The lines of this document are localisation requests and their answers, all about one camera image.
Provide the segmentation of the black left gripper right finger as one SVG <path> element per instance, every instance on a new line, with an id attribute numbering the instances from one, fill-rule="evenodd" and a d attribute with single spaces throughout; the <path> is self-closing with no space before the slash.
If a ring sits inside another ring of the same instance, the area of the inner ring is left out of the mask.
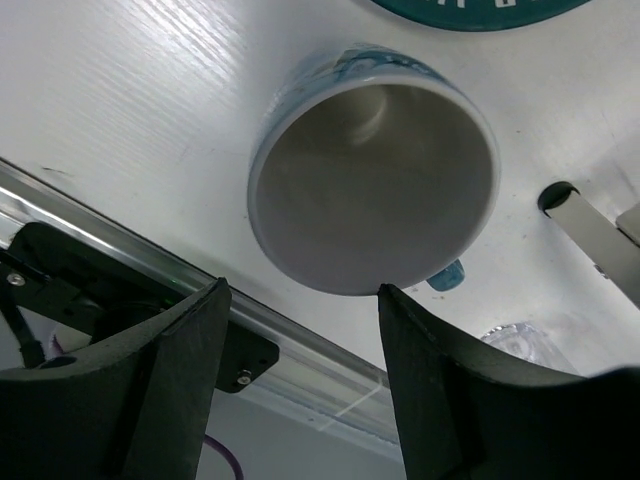
<path id="1" fill-rule="evenodd" d="M 391 284 L 378 311 L 410 479 L 635 479 L 639 371 L 579 377 L 498 350 Z"/>

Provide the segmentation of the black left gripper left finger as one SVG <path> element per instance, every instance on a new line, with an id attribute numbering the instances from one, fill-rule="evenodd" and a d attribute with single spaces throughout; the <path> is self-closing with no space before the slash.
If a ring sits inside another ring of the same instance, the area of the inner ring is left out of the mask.
<path id="1" fill-rule="evenodd" d="M 1 374 L 5 479 L 192 479 L 231 292 L 218 280 L 116 335 Z"/>

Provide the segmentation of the clear drinking glass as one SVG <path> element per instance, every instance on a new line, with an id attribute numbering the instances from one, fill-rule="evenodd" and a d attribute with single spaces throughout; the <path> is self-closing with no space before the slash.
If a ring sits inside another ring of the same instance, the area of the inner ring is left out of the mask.
<path id="1" fill-rule="evenodd" d="M 551 338 L 529 323 L 496 326 L 480 339 L 494 348 L 529 363 L 578 375 L 578 371 Z"/>

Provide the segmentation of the blue white mug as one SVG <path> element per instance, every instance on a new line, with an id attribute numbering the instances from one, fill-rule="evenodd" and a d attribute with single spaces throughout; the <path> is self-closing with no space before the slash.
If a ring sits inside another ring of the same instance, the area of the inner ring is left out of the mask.
<path id="1" fill-rule="evenodd" d="M 269 107 L 248 219 L 290 279 L 368 296 L 454 263 L 494 210 L 500 169 L 485 116 L 437 70 L 379 45 L 326 48 Z"/>

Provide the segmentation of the white plate green rim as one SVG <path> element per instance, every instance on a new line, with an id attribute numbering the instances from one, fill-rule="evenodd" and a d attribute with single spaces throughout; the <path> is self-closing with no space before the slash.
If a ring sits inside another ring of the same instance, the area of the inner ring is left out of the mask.
<path id="1" fill-rule="evenodd" d="M 455 32 L 496 32 L 536 24 L 588 0 L 374 0 L 415 23 Z"/>

